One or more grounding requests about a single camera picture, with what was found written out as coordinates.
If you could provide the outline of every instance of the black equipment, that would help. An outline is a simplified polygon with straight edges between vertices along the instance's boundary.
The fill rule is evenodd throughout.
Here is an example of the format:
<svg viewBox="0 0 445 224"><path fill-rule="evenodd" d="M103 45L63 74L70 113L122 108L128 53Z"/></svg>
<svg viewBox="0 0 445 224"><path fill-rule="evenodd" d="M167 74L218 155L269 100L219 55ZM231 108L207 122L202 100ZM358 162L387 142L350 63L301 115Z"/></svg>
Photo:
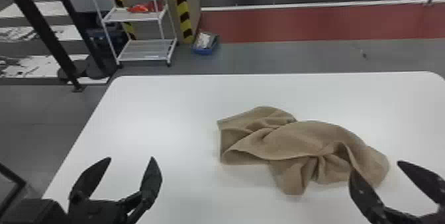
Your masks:
<svg viewBox="0 0 445 224"><path fill-rule="evenodd" d="M139 191L131 196L119 201L91 200L110 162L111 158L104 158L80 175L68 198L68 214L51 199L24 199L6 214L4 224L135 224L158 197L162 183L158 163L150 159Z"/></svg>
<svg viewBox="0 0 445 224"><path fill-rule="evenodd" d="M349 179L350 196L366 219L375 224L445 223L444 179L409 162L399 161L397 165L424 194L438 204L438 211L418 217L386 207L360 173L353 170Z"/></svg>

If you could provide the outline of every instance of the black stand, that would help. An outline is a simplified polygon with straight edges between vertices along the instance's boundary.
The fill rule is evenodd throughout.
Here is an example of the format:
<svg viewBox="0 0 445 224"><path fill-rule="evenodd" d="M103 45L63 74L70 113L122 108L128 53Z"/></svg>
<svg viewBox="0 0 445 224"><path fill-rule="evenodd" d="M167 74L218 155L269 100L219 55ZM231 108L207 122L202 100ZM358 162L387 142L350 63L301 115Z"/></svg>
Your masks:
<svg viewBox="0 0 445 224"><path fill-rule="evenodd" d="M28 19L31 26L42 39L43 43L45 43L45 46L57 60L57 63L59 63L61 69L66 74L67 79L73 83L73 91L83 91L84 87L80 85L77 80L79 75L82 74L82 71L78 71L76 66L70 60L70 57L66 53L64 47L60 44L56 35L52 32L50 25L46 22L45 18L42 16L42 13L37 9L34 1L14 0L14 2Z"/></svg>
<svg viewBox="0 0 445 224"><path fill-rule="evenodd" d="M90 77L91 79L98 80L112 76L117 70L117 65L114 59L113 60L100 59L96 47L94 47L94 44L92 43L91 39L89 38L89 35L87 34L85 23L79 17L77 11L74 9L71 0L61 0L61 1L64 4L64 7L68 12L68 14L70 14L70 17L72 18L75 27L82 36L82 39L87 45L87 48L90 53L90 56L85 61L79 61L79 62L75 61L74 62L75 66L78 67L78 69L83 69L85 71L85 75Z"/></svg>
<svg viewBox="0 0 445 224"><path fill-rule="evenodd" d="M14 199L20 193L20 191L26 186L26 182L18 175L16 175L13 171L6 168L3 164L0 164L0 174L4 175L4 177L15 183L13 190L9 192L6 196L5 200L0 203L0 219L5 214L8 207L12 204Z"/></svg>

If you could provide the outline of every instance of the shelf rack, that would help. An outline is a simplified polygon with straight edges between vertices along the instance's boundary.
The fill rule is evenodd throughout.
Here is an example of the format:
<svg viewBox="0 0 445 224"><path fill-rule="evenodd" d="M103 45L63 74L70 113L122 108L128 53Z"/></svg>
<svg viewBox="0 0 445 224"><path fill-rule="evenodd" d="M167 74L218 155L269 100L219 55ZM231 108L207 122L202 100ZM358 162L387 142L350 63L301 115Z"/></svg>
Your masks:
<svg viewBox="0 0 445 224"><path fill-rule="evenodd" d="M101 19L102 27L105 31L105 36L109 43L111 52L115 57L116 63L120 64L125 61L143 61L143 60L164 60L167 66L172 63L172 54L177 45L177 35L175 27L173 24L172 14L168 7L168 0L164 0L165 5L160 11L158 8L157 0L153 0L154 12L151 13L131 13L127 11L126 7L117 7L116 5L104 16L102 17L101 10L97 0L93 0L97 14ZM162 28L162 21L168 15L170 18L170 24L173 30L173 38L166 39L164 30ZM111 42L111 37L108 33L106 24L107 23L131 23L131 22L158 22L159 31L161 39L159 40L131 40L130 35L127 33L128 42L125 44L120 54L117 54L113 43Z"/></svg>

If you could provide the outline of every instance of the blue container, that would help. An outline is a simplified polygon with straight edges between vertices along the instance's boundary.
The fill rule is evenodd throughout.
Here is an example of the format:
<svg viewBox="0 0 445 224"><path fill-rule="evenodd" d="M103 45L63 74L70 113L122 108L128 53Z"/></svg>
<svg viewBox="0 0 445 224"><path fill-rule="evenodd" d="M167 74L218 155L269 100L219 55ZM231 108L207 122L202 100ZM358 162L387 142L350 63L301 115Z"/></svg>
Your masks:
<svg viewBox="0 0 445 224"><path fill-rule="evenodd" d="M218 46L218 42L219 42L219 38L217 37L215 39L215 41L213 42L212 48L195 48L193 45L193 47L191 48L194 53L196 54L200 54L200 55L211 55L213 53L213 51L216 49L216 47Z"/></svg>

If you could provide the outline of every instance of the white floor marking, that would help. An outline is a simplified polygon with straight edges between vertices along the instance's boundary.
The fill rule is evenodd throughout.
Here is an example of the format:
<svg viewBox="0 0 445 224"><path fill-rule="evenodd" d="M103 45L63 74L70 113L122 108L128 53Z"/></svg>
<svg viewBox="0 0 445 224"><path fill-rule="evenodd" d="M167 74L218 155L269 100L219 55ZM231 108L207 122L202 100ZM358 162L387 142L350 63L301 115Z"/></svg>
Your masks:
<svg viewBox="0 0 445 224"><path fill-rule="evenodd" d="M36 3L38 9L45 17L56 16L56 15L68 15L64 5L61 1L45 1ZM24 17L22 11L16 4L12 4L0 11L0 18L15 18Z"/></svg>
<svg viewBox="0 0 445 224"><path fill-rule="evenodd" d="M79 31L74 25L51 26L52 31L60 41L82 40ZM0 28L0 42L20 42L38 39L32 27Z"/></svg>
<svg viewBox="0 0 445 224"><path fill-rule="evenodd" d="M78 78L77 80L81 85L105 85L109 79L110 79L110 77L106 77L106 78L103 78L100 80L93 80L90 78L82 77L82 78Z"/></svg>
<svg viewBox="0 0 445 224"><path fill-rule="evenodd" d="M87 57L87 54L70 55L71 60L84 60ZM2 71L0 78L57 78L60 66L51 55L17 60L16 65L10 65Z"/></svg>

